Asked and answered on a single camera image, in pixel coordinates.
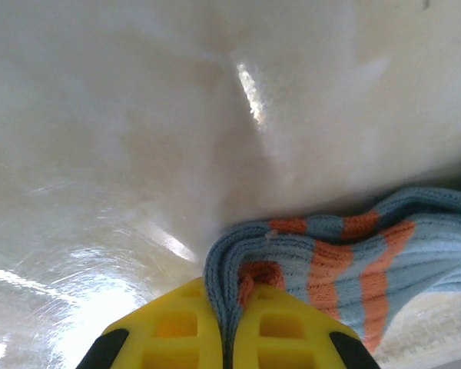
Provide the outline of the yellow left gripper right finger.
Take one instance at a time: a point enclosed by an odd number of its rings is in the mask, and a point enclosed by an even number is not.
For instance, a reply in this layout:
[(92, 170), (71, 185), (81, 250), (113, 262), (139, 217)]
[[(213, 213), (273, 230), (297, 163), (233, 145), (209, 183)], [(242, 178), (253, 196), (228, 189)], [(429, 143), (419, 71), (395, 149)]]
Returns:
[(369, 369), (357, 334), (284, 291), (259, 284), (237, 327), (234, 368)]

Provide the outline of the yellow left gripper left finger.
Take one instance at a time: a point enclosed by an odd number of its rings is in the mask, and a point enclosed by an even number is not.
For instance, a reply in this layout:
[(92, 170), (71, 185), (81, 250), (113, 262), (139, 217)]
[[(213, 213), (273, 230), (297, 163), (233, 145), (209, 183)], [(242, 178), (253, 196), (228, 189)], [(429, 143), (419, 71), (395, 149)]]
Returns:
[(221, 334), (196, 278), (110, 324), (79, 368), (222, 368)]

